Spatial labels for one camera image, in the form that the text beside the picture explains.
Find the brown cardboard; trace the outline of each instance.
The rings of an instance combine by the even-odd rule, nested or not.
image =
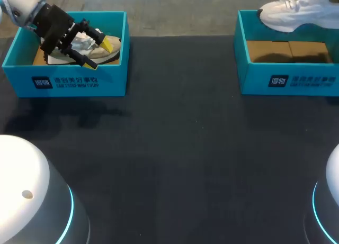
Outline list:
[[[44,58],[43,58],[44,52],[39,48],[37,55],[35,56],[34,62],[33,62],[33,66],[46,66],[47,63],[45,62]],[[119,64],[119,59],[106,63],[104,65],[118,65]]]
[[[332,63],[323,42],[248,40],[247,48],[252,62]]]
[[[290,48],[295,62],[332,63],[325,43],[290,41]]]
[[[252,62],[293,62],[288,42],[248,40],[247,48]]]

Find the gray concrete floor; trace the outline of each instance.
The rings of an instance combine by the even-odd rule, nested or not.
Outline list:
[[[230,35],[237,11],[258,9],[272,0],[48,0],[65,11],[126,11],[134,36]],[[15,35],[6,15],[0,37]]]

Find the blue led ring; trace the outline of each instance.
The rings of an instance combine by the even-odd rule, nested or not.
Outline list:
[[[323,227],[323,225],[320,223],[319,221],[319,218],[318,218],[318,215],[317,215],[317,212],[316,212],[316,207],[314,205],[314,194],[316,193],[316,187],[317,187],[317,184],[316,183],[316,186],[314,187],[314,190],[313,190],[313,196],[312,196],[312,205],[313,205],[313,211],[314,211],[314,216],[316,216],[316,219],[317,219],[317,222],[320,226],[320,228],[322,229],[322,231],[324,232],[324,234],[329,238],[329,240],[333,243],[333,244],[337,244],[337,242],[334,241],[334,239],[332,239],[332,237],[326,232],[325,228]]]
[[[69,229],[69,226],[70,226],[70,223],[72,222],[72,218],[73,218],[73,212],[74,212],[74,200],[73,200],[73,194],[72,194],[72,191],[70,190],[69,186],[68,186],[68,189],[69,189],[69,192],[70,192],[70,200],[71,200],[71,207],[70,207],[70,215],[69,215],[69,219],[68,219],[68,222],[67,222],[67,225],[66,225],[66,228],[64,229],[64,232],[62,233],[62,235],[60,236],[60,238],[58,239],[58,241],[55,243],[55,244],[60,244],[68,229]]]

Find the open box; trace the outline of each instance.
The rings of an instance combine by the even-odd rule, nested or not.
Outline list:
[[[126,92],[130,37],[126,12],[68,12],[106,35],[121,38],[116,64],[97,70],[78,65],[33,66],[40,39],[20,28],[2,65],[18,97],[123,96]]]
[[[339,96],[339,30],[282,33],[239,11],[234,48],[242,94]]]

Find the yellow gripper tip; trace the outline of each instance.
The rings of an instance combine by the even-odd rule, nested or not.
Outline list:
[[[112,46],[111,42],[108,40],[107,36],[102,41],[100,47],[102,47],[103,49],[105,49],[109,53],[113,52],[113,46]]]
[[[87,63],[85,63],[85,64],[83,64],[82,67],[83,67],[83,68],[92,69],[92,70],[97,70],[98,65],[96,65],[96,68],[93,68],[93,67],[91,67],[90,65],[88,65]]]

